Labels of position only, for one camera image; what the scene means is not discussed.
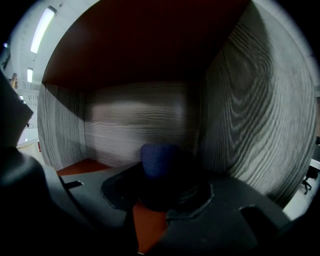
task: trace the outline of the fluorescent ceiling light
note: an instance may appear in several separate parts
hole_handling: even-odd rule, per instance
[[[32,68],[28,68],[26,71],[26,79],[29,83],[32,83],[32,75],[34,73],[34,70]]]
[[[32,44],[31,44],[31,49],[30,51],[33,53],[37,53],[42,37],[44,36],[47,27],[49,26],[52,18],[55,16],[55,9],[49,6],[47,9],[44,10],[44,13],[42,14],[42,17],[39,21],[38,26],[36,27]]]

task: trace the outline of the wood grain wall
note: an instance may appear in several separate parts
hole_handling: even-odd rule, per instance
[[[315,135],[320,137],[320,97],[316,98],[316,129]]]
[[[85,95],[42,84],[38,98],[37,125],[44,163],[59,171],[87,158]]]
[[[311,75],[291,32],[249,4],[206,71],[199,138],[206,169],[245,181],[280,206],[307,172],[316,124]]]
[[[195,151],[199,87],[186,82],[123,84],[86,97],[88,157],[116,167],[140,160],[146,143],[171,143]]]

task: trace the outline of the chair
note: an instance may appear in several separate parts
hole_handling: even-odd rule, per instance
[[[309,169],[305,175],[305,179],[302,181],[302,185],[304,185],[304,187],[305,187],[305,192],[304,192],[305,195],[308,192],[308,187],[309,187],[309,190],[311,190],[311,188],[312,188],[312,186],[307,182],[307,180],[309,178],[316,180],[317,177],[318,177],[318,169],[314,168],[312,166],[309,166]]]

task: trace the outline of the floor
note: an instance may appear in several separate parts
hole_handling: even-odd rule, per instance
[[[318,177],[316,180],[308,179],[307,182],[312,186],[312,189],[305,195],[306,189],[301,184],[291,201],[283,209],[283,212],[289,217],[290,220],[300,217],[307,211],[320,187],[320,177]]]
[[[44,158],[42,156],[42,153],[39,152],[39,148],[38,148],[38,143],[32,143],[29,144],[27,146],[23,146],[23,147],[17,147],[17,149],[19,150],[19,152],[26,154],[28,156],[33,157],[34,159],[36,159],[41,165],[44,165]]]
[[[96,172],[110,167],[86,158],[57,172],[58,176]],[[133,220],[138,239],[138,251],[148,252],[167,230],[166,212],[157,212],[146,208],[140,201],[133,207]]]

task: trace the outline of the black chair leg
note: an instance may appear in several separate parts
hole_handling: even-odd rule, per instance
[[[303,180],[303,181],[302,181],[302,184],[303,184],[304,187],[305,187],[305,192],[304,192],[304,194],[306,195],[307,192],[308,192],[308,190],[311,190],[312,186],[311,186],[306,180]]]

